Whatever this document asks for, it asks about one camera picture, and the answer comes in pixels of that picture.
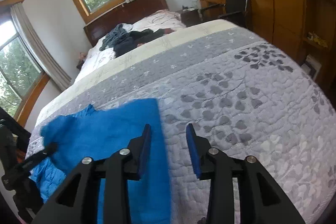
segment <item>wooden headboard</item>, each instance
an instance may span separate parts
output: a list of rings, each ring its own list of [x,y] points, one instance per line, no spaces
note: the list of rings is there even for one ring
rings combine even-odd
[[[98,40],[109,33],[119,23],[134,24],[158,10],[168,9],[166,0],[134,0],[119,5],[84,27],[84,31],[94,47]]]

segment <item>pile of clothes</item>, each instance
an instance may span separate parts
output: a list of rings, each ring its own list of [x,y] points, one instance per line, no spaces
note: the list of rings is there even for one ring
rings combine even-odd
[[[106,48],[113,48],[115,57],[119,57],[137,48],[139,45],[151,42],[171,32],[173,32],[171,29],[159,29],[156,32],[150,29],[143,30],[142,32],[127,32],[123,28],[123,24],[118,24],[106,35],[99,50],[103,51]]]

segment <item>silver bolt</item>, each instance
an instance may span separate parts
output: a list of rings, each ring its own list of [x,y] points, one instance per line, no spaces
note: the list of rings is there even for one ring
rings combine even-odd
[[[213,148],[211,147],[208,152],[211,154],[211,155],[217,155],[218,154],[218,149],[217,148]]]
[[[254,156],[248,156],[246,158],[246,160],[247,160],[247,162],[249,162],[251,164],[253,164],[253,163],[255,163],[257,161],[257,159]]]
[[[84,159],[82,159],[83,164],[89,164],[91,162],[92,162],[92,158],[90,158],[90,157],[85,157]]]
[[[130,152],[131,152],[131,150],[129,150],[128,148],[123,148],[123,149],[121,149],[121,150],[119,151],[119,154],[120,154],[120,155],[124,155],[124,156],[126,156],[126,155],[128,155]]]

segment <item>wooden desk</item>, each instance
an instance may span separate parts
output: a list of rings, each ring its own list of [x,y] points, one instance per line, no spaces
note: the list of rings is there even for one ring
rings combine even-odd
[[[215,4],[225,4],[226,3],[226,0],[199,0],[199,1],[201,2],[201,7],[202,8],[206,8],[206,7],[215,5]],[[225,13],[226,13],[225,12],[225,8],[222,7],[222,8],[216,8],[216,9],[215,8],[214,9],[210,9],[210,10],[206,11],[204,13],[204,15],[206,17],[214,19],[217,16],[225,14]]]

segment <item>nightstand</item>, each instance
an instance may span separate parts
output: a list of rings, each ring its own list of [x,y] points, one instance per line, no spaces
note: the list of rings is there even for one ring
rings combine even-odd
[[[177,13],[181,14],[181,21],[187,27],[194,26],[201,23],[200,16],[198,14],[198,10],[193,11],[177,11]]]

